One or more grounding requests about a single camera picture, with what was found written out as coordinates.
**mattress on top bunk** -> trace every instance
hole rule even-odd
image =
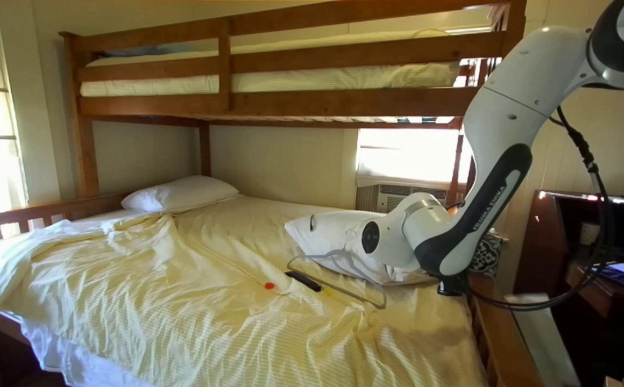
[[[38,347],[56,347],[35,352],[85,351],[122,380],[484,385],[463,298],[404,286],[377,309],[284,276],[298,254],[284,221],[318,210],[237,196],[174,216],[105,221],[105,233],[43,229],[43,245],[19,242],[2,259],[0,309],[43,333]]]
[[[399,39],[440,36],[434,30],[421,33],[382,33],[382,34],[342,34],[304,40],[276,40],[256,44],[234,44],[232,54],[305,49],[346,42],[378,42]],[[162,51],[110,55],[93,59],[89,67],[114,67],[131,62],[160,62],[217,55],[213,49],[200,51]],[[459,62],[430,64],[380,64],[380,67],[342,67],[342,68],[301,68],[301,71],[262,71],[234,72],[232,93],[282,93],[282,91],[364,91],[364,87],[437,87],[451,85],[459,75]],[[217,75],[156,78],[156,80],[98,80],[81,81],[81,97],[131,97],[131,95],[214,95]]]

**wooden bed frame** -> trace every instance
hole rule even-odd
[[[390,42],[359,42],[276,54],[232,54],[229,40],[257,33],[282,33],[321,25],[463,11],[493,6],[493,33],[426,36]],[[70,64],[70,132],[78,148],[78,186],[81,196],[98,191],[93,121],[149,121],[200,127],[200,166],[208,173],[208,124],[290,124],[290,118],[332,116],[463,116],[493,59],[504,57],[520,40],[524,0],[399,0],[399,3],[321,3],[307,6],[200,20],[172,25],[139,28],[112,34],[78,36],[62,33]],[[162,59],[142,64],[85,67],[114,49],[156,48],[166,42],[214,39],[217,55]],[[470,80],[464,87],[380,87],[380,91],[296,91],[296,93],[232,93],[232,78],[257,71],[338,68],[367,64],[459,62],[478,57],[460,72]],[[217,75],[217,95],[169,97],[81,97],[81,81],[152,80]],[[359,127],[325,122],[333,129]]]
[[[108,212],[120,208],[120,198],[89,198],[76,201],[57,201],[50,207],[29,207],[16,208],[8,212],[0,212],[0,239],[4,225],[16,225],[19,233],[33,229],[33,224],[48,225],[52,219],[79,219],[97,212]],[[470,286],[489,296],[501,298],[489,277],[470,277]],[[509,312],[482,302],[478,298],[469,298],[470,305],[470,322],[478,340],[478,351],[482,364],[487,368],[489,385],[493,387],[534,387],[541,385],[538,368],[528,351],[528,343],[516,326],[516,320]],[[8,335],[16,341],[25,341],[21,337],[16,322],[0,315],[0,337]]]
[[[392,42],[364,42],[318,49],[293,49],[284,54],[229,54],[229,39],[254,33],[276,33],[293,28],[351,23],[418,13],[455,11],[478,5],[496,5],[495,33],[467,36],[432,36]],[[119,208],[120,196],[98,198],[98,176],[95,157],[93,121],[138,121],[168,122],[200,129],[200,166],[208,173],[208,124],[318,124],[318,121],[290,121],[290,116],[463,116],[482,80],[467,87],[392,87],[392,91],[333,91],[333,93],[232,93],[232,75],[247,71],[285,71],[285,68],[323,68],[323,67],[359,67],[359,64],[404,64],[404,62],[453,62],[460,57],[480,57],[484,78],[490,57],[506,55],[522,36],[524,0],[407,0],[407,3],[323,3],[282,11],[264,11],[205,22],[188,22],[128,33],[97,36],[76,36],[64,33],[70,64],[70,132],[78,162],[78,186],[81,200],[16,208],[0,212],[2,225],[15,224],[19,233],[52,219],[89,216]],[[217,39],[219,55],[203,59],[172,59],[162,64],[122,64],[114,68],[85,68],[85,64],[110,49],[146,48],[177,40]],[[181,95],[181,97],[79,97],[85,80],[115,80],[119,72],[131,80],[156,75],[219,75],[217,95]],[[336,129],[356,129],[359,124],[326,122]],[[489,277],[470,277],[470,286],[482,295],[498,296]],[[469,301],[473,330],[482,364],[490,385],[541,385],[534,359],[509,312]],[[0,337],[23,341],[19,329],[0,315]]]

